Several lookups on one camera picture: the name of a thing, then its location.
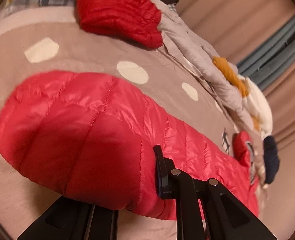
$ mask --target red fabric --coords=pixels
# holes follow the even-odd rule
[[[105,208],[174,220],[175,201],[156,193],[156,144],[177,168],[218,179],[258,215],[248,167],[123,79],[39,74],[0,113],[0,153],[31,181]]]
[[[87,32],[128,38],[151,49],[162,46],[161,12],[150,0],[77,0],[77,11]]]

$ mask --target metal screw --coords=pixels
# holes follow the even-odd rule
[[[172,173],[173,175],[178,176],[178,175],[181,174],[181,171],[180,171],[179,169],[173,169],[173,170],[171,170],[171,173]]]
[[[212,186],[216,186],[219,184],[219,182],[216,179],[209,179],[209,184]]]

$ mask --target folded red jacket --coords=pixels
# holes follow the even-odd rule
[[[177,168],[219,180],[258,215],[249,161],[222,153],[123,79],[39,74],[19,85],[0,113],[0,153],[31,181],[75,200],[174,220],[175,201],[157,196],[157,144]],[[249,153],[243,138],[238,144],[242,159]]]
[[[162,45],[161,12],[150,0],[77,0],[81,28],[135,40],[148,48]]]

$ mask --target brown curtain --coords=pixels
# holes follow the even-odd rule
[[[273,135],[279,149],[295,140],[295,62],[264,94],[273,114]]]
[[[196,34],[235,64],[295,14],[291,0],[180,0],[177,10]]]

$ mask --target red quilted jacket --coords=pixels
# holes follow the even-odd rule
[[[223,154],[123,79],[39,74],[19,85],[0,113],[0,153],[31,181],[76,200],[173,220],[175,201],[156,193],[156,144],[177,168],[218,179],[258,215],[248,158],[239,163]]]
[[[161,12],[150,0],[77,0],[77,11],[87,32],[135,40],[151,49],[162,46]]]

